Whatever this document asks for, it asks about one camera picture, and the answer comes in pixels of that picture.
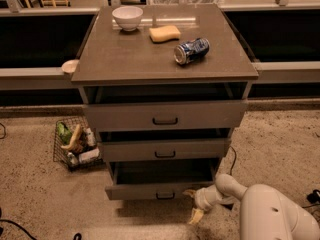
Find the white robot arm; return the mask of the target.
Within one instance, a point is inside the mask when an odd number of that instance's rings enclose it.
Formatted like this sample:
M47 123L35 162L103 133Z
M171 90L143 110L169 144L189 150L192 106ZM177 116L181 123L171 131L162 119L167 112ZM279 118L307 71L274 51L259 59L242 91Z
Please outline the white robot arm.
M215 204L240 202L240 240L320 240L316 219L277 189L264 184L246 187L231 175L220 174L215 184L183 192L194 199L189 224L197 224Z

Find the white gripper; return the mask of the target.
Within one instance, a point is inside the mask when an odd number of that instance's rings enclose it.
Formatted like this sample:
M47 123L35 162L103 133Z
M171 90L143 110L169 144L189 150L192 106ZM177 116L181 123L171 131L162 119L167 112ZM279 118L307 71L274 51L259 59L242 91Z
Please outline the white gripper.
M201 188L199 190L187 189L183 194L194 198L197 208L191 211L191 218L188 221L190 225L198 224L204 216L204 211L209 211L213 208L215 202L215 186Z

